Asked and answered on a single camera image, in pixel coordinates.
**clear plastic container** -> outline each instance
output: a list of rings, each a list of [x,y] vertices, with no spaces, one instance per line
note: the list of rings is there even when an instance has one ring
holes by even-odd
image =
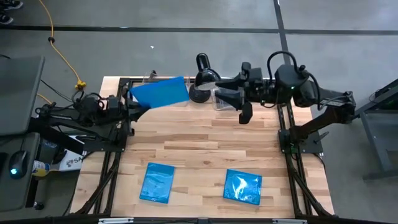
[[[237,93],[238,91],[229,90],[229,89],[225,89],[225,88],[214,88],[214,89],[211,90],[211,99],[213,100],[213,108],[214,108],[214,110],[235,110],[235,108],[233,106],[231,106],[229,103],[217,98],[216,95],[215,95],[216,92]]]

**black cable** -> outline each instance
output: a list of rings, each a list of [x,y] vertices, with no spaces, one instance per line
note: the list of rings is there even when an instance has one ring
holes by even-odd
[[[11,58],[8,57],[7,55],[2,55],[2,54],[0,54],[0,57],[5,57],[5,58],[8,58],[8,59],[11,59]]]
[[[75,196],[75,192],[73,192],[72,197],[70,197],[70,200],[69,200],[67,209],[65,209],[65,211],[62,213],[62,216],[65,216],[65,215],[67,214],[67,212],[68,212],[68,210],[69,210],[69,207],[72,205],[72,200],[73,200],[73,197],[74,197],[74,196]]]
[[[325,106],[327,106],[327,104],[328,104],[329,102],[331,102],[331,101],[333,101],[333,100],[338,100],[338,99],[343,99],[343,98],[349,98],[349,97],[351,97],[352,95],[353,95],[352,92],[350,92],[348,95],[336,96],[336,97],[334,97],[334,98],[332,98],[332,99],[329,99],[329,100],[327,100],[326,102],[324,102],[324,103],[322,104],[322,106],[320,107],[319,110],[322,110]]]
[[[76,91],[76,92],[72,95],[72,97],[71,97],[73,103],[77,103],[77,102],[76,102],[75,96],[76,96],[78,93],[81,93],[80,97],[78,98],[79,100],[81,100],[81,99],[83,98],[84,94],[85,94],[85,92],[84,92],[83,90],[78,90],[78,91]]]
[[[106,97],[106,98],[102,97],[102,96],[101,96],[100,94],[98,94],[98,93],[90,93],[90,94],[88,94],[88,95],[86,95],[86,96],[92,96],[92,95],[97,96],[100,100],[107,100],[107,99],[109,99],[108,97]]]
[[[69,97],[65,96],[64,94],[62,94],[61,92],[59,92],[58,90],[56,90],[54,87],[50,86],[49,84],[47,84],[45,81],[43,81],[42,79],[40,79],[40,81],[46,85],[47,87],[49,87],[52,91],[54,91],[58,96],[61,96],[63,99],[72,102],[71,99],[69,99]]]
[[[279,89],[276,92],[275,103],[272,106],[265,106],[265,105],[261,105],[261,106],[263,106],[265,108],[268,108],[268,109],[271,109],[271,108],[273,108],[274,106],[276,106],[278,104],[278,99],[279,99]]]
[[[297,61],[296,61],[296,58],[294,57],[294,55],[293,55],[292,53],[288,52],[288,51],[280,50],[280,51],[277,51],[277,52],[272,53],[272,54],[268,57],[268,60],[267,60],[267,69],[268,69],[268,75],[269,75],[269,80],[270,80],[270,81],[272,81],[271,59],[272,59],[273,57],[275,57],[276,55],[279,55],[279,54],[286,54],[286,55],[289,55],[290,58],[291,58],[292,61],[293,61],[294,70],[295,70],[297,73],[299,73],[299,68],[297,67]]]
[[[313,155],[316,156],[316,157],[321,161],[321,163],[322,163],[322,165],[323,165],[323,169],[324,169],[325,172],[326,172],[326,166],[325,166],[325,162],[323,161],[323,159],[322,159],[318,154],[316,154],[316,153],[313,153]]]
[[[21,146],[19,148],[20,151],[22,151],[22,148],[24,147],[24,143],[25,143],[25,138],[22,138],[22,144],[21,144]]]
[[[68,105],[68,106],[65,106],[65,107],[63,107],[63,108],[60,108],[60,109],[52,109],[51,111],[63,111],[63,110],[65,110],[65,109],[68,109],[68,108],[70,108],[70,107],[72,107],[74,104],[72,103],[72,104],[70,104],[70,105]],[[41,108],[36,108],[35,109],[35,113],[36,114],[40,114],[40,110],[41,110]]]
[[[317,95],[318,95],[318,97],[317,97],[317,108],[318,108],[318,111],[322,110],[322,108],[321,108],[321,90],[320,90],[321,88],[319,87],[318,81],[311,73],[309,73],[309,72],[305,72],[305,73],[309,77],[312,78],[312,80],[313,80],[313,82],[314,82],[314,84],[315,84],[315,86],[317,88]]]
[[[89,155],[91,155],[93,152],[86,152],[86,155],[83,156],[82,160],[85,160]]]

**black lamp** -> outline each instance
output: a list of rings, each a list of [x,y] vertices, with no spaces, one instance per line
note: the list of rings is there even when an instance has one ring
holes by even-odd
[[[210,68],[209,58],[205,53],[197,55],[198,74],[195,84],[189,89],[189,97],[196,103],[204,103],[211,96],[211,89],[216,87],[215,81],[221,80],[220,75]]]

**metal bracket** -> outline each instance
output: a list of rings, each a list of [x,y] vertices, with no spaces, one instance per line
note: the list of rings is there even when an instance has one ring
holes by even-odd
[[[101,141],[96,139],[85,143],[84,150],[87,152],[124,152],[121,146],[115,146],[109,141]]]
[[[273,224],[307,224],[306,220],[294,220],[294,219],[273,219]]]
[[[308,136],[308,139],[302,141],[298,146],[290,142],[289,130],[283,129],[278,131],[279,146],[282,153],[323,153],[322,145],[320,144],[320,139],[324,135],[319,135],[318,132],[314,132]]]
[[[209,221],[208,218],[198,218],[198,224],[210,224],[211,222]]]
[[[100,218],[98,224],[134,223],[134,218]]]

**butcher block tabletop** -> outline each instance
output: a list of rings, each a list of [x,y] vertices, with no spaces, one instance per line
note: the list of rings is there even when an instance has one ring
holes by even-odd
[[[104,77],[100,95],[116,95],[120,77]],[[312,119],[310,108],[293,106],[297,124]],[[135,136],[122,153],[113,201],[113,217],[294,217],[284,155],[277,140],[276,109],[253,103],[249,124],[238,123],[238,111],[215,111],[206,103],[166,106],[146,112],[132,123]],[[95,191],[103,152],[83,161],[71,212],[80,209]],[[175,167],[168,204],[140,200],[148,162]],[[333,213],[325,171],[312,154],[303,155],[307,184],[324,208]],[[227,169],[262,176],[260,206],[223,198]],[[108,195],[104,191],[103,206]],[[301,190],[300,208],[304,211]]]

